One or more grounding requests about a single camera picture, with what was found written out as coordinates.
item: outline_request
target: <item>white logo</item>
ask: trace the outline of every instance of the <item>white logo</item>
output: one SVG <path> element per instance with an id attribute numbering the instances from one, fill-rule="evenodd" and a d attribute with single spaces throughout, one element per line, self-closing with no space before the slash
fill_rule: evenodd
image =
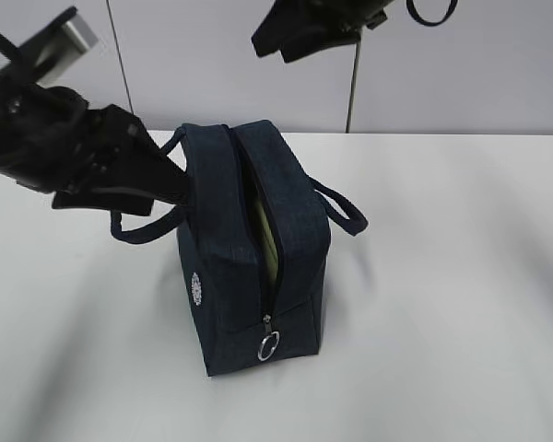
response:
<path id="1" fill-rule="evenodd" d="M 201 302 L 203 302 L 203 289 L 201 288 L 199 275 L 196 273 L 193 273 L 193 278 L 191 279 L 191 293 L 193 294 L 194 304 L 199 307 Z"/>

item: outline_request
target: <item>bag handle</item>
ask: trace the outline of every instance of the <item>bag handle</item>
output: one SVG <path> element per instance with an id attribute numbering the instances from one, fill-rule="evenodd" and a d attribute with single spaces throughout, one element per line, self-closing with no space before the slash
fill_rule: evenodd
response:
<path id="1" fill-rule="evenodd" d="M 369 221 L 353 203 L 351 203 L 340 193 L 325 187 L 318 180 L 314 180 L 312 177 L 309 178 L 313 184 L 313 188 L 316 190 L 320 202 L 324 206 L 325 212 L 332 221 L 341 226 L 345 232 L 353 237 L 357 236 L 360 232 L 367 228 Z M 340 206 L 348 218 L 344 218 L 337 210 L 335 210 L 330 202 L 325 199 L 324 195 L 328 198 L 332 198 L 332 200 Z"/>
<path id="2" fill-rule="evenodd" d="M 176 129 L 172 138 L 160 149 L 162 154 L 169 155 L 184 138 L 185 132 L 182 127 Z M 186 210 L 184 207 L 176 206 L 165 214 L 162 218 L 149 223 L 146 226 L 136 228 L 135 230 L 123 230 L 121 221 L 123 215 L 121 212 L 111 211 L 111 235 L 122 242 L 128 244 L 141 245 L 152 242 L 164 235 L 172 232 L 186 219 Z"/>
<path id="3" fill-rule="evenodd" d="M 418 13 L 418 10 L 416 9 L 416 5 L 414 5 L 414 0 L 407 0 L 407 12 L 409 12 L 409 15 L 412 16 L 412 18 L 419 23 L 422 26 L 428 26 L 429 28 L 434 28 L 435 26 L 440 26 L 443 24 L 446 20 L 451 18 L 451 16 L 454 13 L 454 10 L 457 8 L 458 0 L 451 0 L 451 3 L 449 4 L 449 8 L 446 11 L 446 15 L 441 21 L 427 21 Z"/>

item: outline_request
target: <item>zipper pull ring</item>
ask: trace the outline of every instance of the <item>zipper pull ring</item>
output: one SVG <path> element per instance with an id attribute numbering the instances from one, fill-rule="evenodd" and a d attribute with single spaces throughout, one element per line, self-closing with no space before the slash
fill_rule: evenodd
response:
<path id="1" fill-rule="evenodd" d="M 262 319 L 263 323 L 265 324 L 266 336 L 262 340 L 262 342 L 260 343 L 260 347 L 258 348 L 258 359 L 260 360 L 260 362 L 264 362 L 270 359 L 275 353 L 275 350 L 278 347 L 278 343 L 280 342 L 280 333 L 278 331 L 273 331 L 271 320 L 272 318 L 270 317 L 270 315 L 265 315 Z M 271 339 L 275 339 L 275 344 L 270 347 L 268 355 L 264 356 L 266 344 Z"/>

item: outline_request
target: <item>bag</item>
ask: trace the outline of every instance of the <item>bag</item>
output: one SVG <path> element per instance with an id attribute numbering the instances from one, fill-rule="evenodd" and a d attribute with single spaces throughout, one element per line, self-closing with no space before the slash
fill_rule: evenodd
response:
<path id="1" fill-rule="evenodd" d="M 233 129 L 185 124 L 182 141 L 190 209 L 112 234 L 149 242 L 178 226 L 178 243 L 209 376 L 267 361 L 316 355 L 330 246 L 328 216 L 357 235 L 368 222 L 346 198 L 309 178 L 269 121 Z M 340 215 L 324 196 L 346 213 Z"/>

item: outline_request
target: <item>white table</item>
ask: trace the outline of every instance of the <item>white table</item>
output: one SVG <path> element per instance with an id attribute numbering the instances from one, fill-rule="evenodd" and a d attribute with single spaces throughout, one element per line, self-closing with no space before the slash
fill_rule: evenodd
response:
<path id="1" fill-rule="evenodd" d="M 287 139 L 371 225 L 333 226 L 320 355 L 218 378 L 174 236 L 0 177 L 0 442 L 553 441 L 553 137 Z"/>

